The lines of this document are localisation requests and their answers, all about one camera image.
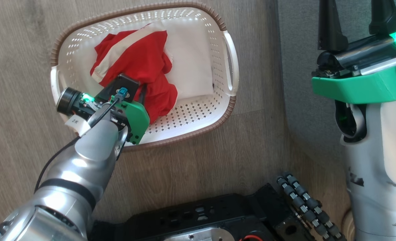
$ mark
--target green robot part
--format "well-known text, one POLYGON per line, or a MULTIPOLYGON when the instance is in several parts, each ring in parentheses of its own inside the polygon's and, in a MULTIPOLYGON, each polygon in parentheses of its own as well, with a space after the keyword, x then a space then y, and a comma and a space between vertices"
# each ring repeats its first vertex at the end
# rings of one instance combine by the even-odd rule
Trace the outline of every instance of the green robot part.
MULTIPOLYGON (((110 102, 112 103, 114 99, 115 96, 112 96, 110 102)), ((124 100, 115 104, 115 108, 117 114, 126 116, 128 119, 130 127, 129 142, 138 145, 150 125, 150 118, 146 109, 137 101, 126 102, 124 100)))
POLYGON ((312 78, 314 93, 350 104, 396 100, 396 66, 350 78, 312 78))

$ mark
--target basket handle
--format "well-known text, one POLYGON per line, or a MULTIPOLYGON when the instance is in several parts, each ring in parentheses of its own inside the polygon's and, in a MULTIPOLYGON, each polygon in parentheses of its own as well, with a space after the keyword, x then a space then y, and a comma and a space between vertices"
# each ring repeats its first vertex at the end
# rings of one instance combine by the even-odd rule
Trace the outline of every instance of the basket handle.
POLYGON ((57 66, 52 67, 51 70, 51 89, 52 89, 52 96, 54 97, 54 102, 55 104, 57 104, 58 99, 60 98, 61 95, 57 66))
POLYGON ((233 44, 233 40, 232 40, 232 37, 230 36, 230 34, 225 30, 225 31, 223 31, 223 35, 224 35, 223 39, 226 43, 227 50, 229 51, 229 53, 227 53, 227 56, 230 59, 230 63, 232 65, 232 70, 231 70, 232 78, 230 81, 228 81, 228 87, 229 87, 229 90, 231 91, 230 94, 232 96, 235 96, 236 91, 238 90, 238 85, 239 85, 238 56, 236 55, 235 45, 233 44))

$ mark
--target label sticker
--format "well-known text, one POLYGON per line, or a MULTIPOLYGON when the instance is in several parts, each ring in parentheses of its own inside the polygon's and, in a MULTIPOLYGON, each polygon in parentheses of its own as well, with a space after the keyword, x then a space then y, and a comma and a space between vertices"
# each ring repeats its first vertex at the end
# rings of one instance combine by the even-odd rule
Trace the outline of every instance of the label sticker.
POLYGON ((88 124, 86 119, 83 119, 78 115, 74 115, 70 119, 68 119, 68 121, 65 122, 65 125, 73 128, 80 137, 82 137, 91 129, 91 126, 88 124))

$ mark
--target white stripe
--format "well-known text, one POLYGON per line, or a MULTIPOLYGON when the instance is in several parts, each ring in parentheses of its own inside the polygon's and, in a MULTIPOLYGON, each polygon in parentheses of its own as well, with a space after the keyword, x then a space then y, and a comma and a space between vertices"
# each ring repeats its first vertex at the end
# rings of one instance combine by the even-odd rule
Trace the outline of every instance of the white stripe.
POLYGON ((115 64, 115 62, 120 58, 120 56, 128 49, 132 44, 139 41, 140 39, 150 35, 154 32, 165 31, 165 27, 161 21, 153 22, 136 32, 131 33, 117 44, 113 45, 108 51, 107 55, 101 61, 101 63, 95 67, 92 73, 92 78, 94 78, 98 83, 100 83, 104 76, 106 76, 107 71, 110 67, 115 64))

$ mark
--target laundry basket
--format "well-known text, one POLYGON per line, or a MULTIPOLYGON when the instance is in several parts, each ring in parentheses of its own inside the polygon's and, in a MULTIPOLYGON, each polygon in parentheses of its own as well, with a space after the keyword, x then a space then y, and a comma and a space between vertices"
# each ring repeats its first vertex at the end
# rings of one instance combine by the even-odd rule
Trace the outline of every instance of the laundry basket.
POLYGON ((137 29, 138 23, 147 24, 155 20, 182 24, 195 21, 204 26, 205 39, 209 43, 213 95, 178 100, 170 114, 149 126, 139 145, 127 143, 125 149, 164 145, 211 131, 228 119, 235 106, 239 70, 232 38, 212 8, 189 0, 109 12, 67 28, 57 38, 51 56, 51 87, 55 103, 66 87, 94 96, 102 89, 89 75, 95 58, 84 58, 81 53, 95 52, 93 48, 108 33, 137 29))

